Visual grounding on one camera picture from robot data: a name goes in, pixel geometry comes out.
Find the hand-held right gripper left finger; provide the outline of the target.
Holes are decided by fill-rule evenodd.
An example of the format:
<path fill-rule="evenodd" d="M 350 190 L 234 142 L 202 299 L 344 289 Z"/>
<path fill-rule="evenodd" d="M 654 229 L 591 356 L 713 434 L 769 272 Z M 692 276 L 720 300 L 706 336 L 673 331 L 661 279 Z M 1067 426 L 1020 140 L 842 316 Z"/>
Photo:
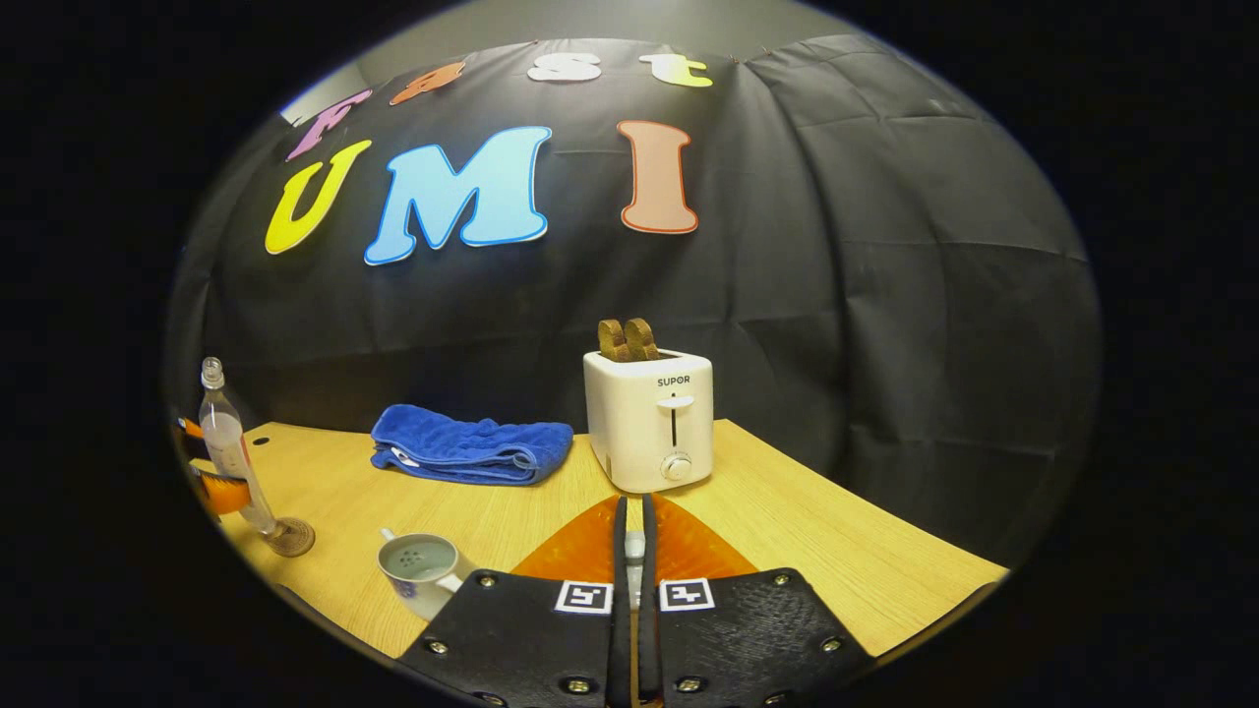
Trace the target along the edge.
<path fill-rule="evenodd" d="M 580 511 L 507 569 L 476 568 L 397 658 L 475 708 L 630 708 L 627 501 Z"/>

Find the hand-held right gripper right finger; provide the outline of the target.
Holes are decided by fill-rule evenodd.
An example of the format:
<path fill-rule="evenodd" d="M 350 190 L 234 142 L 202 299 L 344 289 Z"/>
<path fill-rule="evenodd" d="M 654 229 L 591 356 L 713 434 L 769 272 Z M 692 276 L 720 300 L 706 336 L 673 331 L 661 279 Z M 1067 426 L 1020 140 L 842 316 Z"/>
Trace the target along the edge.
<path fill-rule="evenodd" d="M 660 494 L 645 498 L 640 693 L 658 708 L 810 708 L 875 659 L 799 569 L 758 569 Z"/>

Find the clear plastic water bottle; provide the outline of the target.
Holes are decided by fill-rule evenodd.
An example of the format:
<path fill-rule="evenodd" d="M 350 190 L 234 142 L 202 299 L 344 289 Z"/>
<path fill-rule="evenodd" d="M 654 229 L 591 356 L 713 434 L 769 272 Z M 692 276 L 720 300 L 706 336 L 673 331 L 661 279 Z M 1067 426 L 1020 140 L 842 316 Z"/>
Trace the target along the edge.
<path fill-rule="evenodd" d="M 199 425 L 206 441 L 212 466 L 217 475 L 246 484 L 249 500 L 240 510 L 242 517 L 266 538 L 277 538 L 279 523 L 269 510 L 264 490 L 258 482 L 256 466 L 246 447 L 240 414 L 227 398 L 227 377 L 223 363 L 215 357 L 203 359 L 201 385 L 204 396 Z"/>

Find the round wooden coaster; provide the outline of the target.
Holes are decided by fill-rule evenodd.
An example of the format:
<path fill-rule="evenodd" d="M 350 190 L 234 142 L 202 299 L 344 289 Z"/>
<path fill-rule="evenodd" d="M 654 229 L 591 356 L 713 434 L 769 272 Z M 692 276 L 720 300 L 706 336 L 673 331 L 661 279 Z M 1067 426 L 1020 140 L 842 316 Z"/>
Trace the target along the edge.
<path fill-rule="evenodd" d="M 269 533 L 264 533 L 262 537 L 264 537 L 264 544 L 269 547 L 269 551 L 274 552 L 276 556 L 285 557 L 285 559 L 305 556 L 316 542 L 313 528 L 307 522 L 292 517 L 276 519 Z"/>

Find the white toaster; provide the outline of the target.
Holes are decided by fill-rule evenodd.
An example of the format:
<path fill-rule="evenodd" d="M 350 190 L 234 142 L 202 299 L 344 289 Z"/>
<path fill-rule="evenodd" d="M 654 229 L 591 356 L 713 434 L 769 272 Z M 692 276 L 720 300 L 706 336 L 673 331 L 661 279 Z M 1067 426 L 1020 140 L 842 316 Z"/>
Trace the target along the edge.
<path fill-rule="evenodd" d="M 663 349 L 657 360 L 583 360 L 585 425 L 614 488 L 661 493 L 703 481 L 714 466 L 713 363 Z"/>

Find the folded blue towel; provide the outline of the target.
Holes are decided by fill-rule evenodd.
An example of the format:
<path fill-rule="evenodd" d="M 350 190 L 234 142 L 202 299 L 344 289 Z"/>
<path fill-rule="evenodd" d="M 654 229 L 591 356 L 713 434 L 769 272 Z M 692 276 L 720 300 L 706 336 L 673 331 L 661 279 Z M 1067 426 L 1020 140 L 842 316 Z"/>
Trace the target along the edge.
<path fill-rule="evenodd" d="M 378 469 L 477 488 L 531 488 L 567 461 L 567 423 L 463 422 L 410 404 L 387 408 L 370 432 Z"/>

